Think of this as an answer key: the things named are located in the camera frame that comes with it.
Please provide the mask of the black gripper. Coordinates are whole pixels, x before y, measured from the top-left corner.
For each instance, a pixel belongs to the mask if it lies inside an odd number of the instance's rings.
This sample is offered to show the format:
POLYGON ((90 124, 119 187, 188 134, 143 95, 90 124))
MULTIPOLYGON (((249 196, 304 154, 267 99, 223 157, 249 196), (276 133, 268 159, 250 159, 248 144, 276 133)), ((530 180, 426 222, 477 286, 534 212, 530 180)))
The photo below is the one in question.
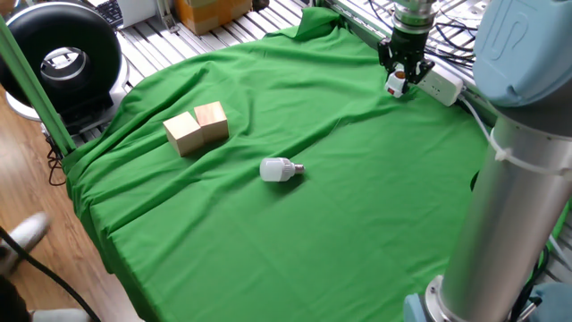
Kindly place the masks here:
POLYGON ((418 84, 431 71, 435 62, 425 58, 428 33, 409 33, 393 28, 391 38, 383 38, 377 45, 379 63, 388 74, 401 64, 408 73, 408 82, 418 84))

